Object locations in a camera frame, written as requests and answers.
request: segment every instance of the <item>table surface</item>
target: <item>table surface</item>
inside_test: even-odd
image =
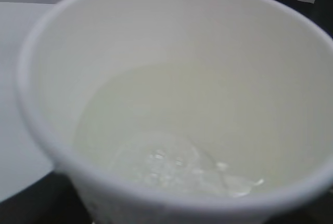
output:
[[[21,44],[52,5],[0,3],[0,202],[49,173],[50,161],[35,146],[14,98],[14,72]]]

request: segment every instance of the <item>white paper cup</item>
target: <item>white paper cup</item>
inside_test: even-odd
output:
[[[257,223],[333,182],[332,57],[320,28],[273,0],[64,0],[25,42],[17,95],[31,134],[97,223]],[[212,59],[240,80],[257,74],[269,85],[279,98],[280,159],[288,162],[276,176],[289,183],[240,199],[192,199],[107,176],[71,150],[80,115],[103,83],[174,58]]]

